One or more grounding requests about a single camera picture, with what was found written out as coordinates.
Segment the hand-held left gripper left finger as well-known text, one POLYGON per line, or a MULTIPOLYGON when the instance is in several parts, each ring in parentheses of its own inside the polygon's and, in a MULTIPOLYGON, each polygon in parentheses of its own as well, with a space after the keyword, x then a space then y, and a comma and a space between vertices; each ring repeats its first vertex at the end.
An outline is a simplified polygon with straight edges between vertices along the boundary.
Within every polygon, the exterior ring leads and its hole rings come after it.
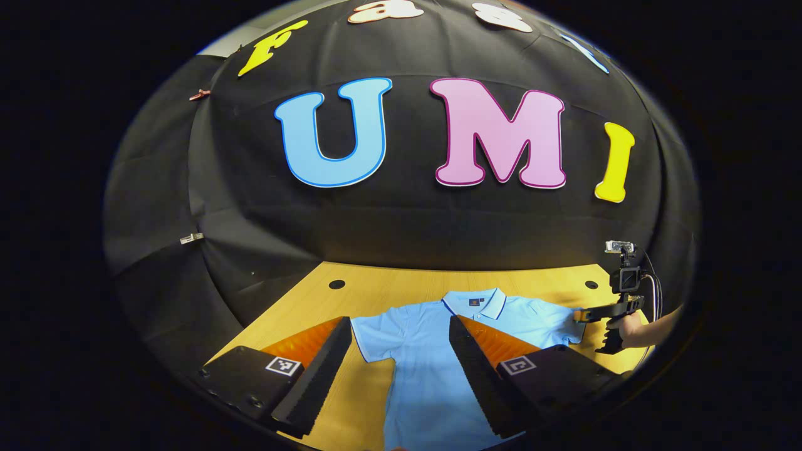
POLYGON ((352 321, 340 316, 261 350, 235 346, 198 369, 197 387, 258 425, 303 438, 351 344, 352 321))

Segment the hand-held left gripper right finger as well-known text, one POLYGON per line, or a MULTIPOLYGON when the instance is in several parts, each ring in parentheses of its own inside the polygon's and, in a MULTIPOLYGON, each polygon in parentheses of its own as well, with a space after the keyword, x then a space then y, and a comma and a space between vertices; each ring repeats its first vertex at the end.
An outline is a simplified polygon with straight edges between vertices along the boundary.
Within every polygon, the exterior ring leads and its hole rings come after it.
POLYGON ((493 433, 541 433, 619 384, 619 375, 569 346, 538 348, 492 326, 452 315, 449 343, 493 433))

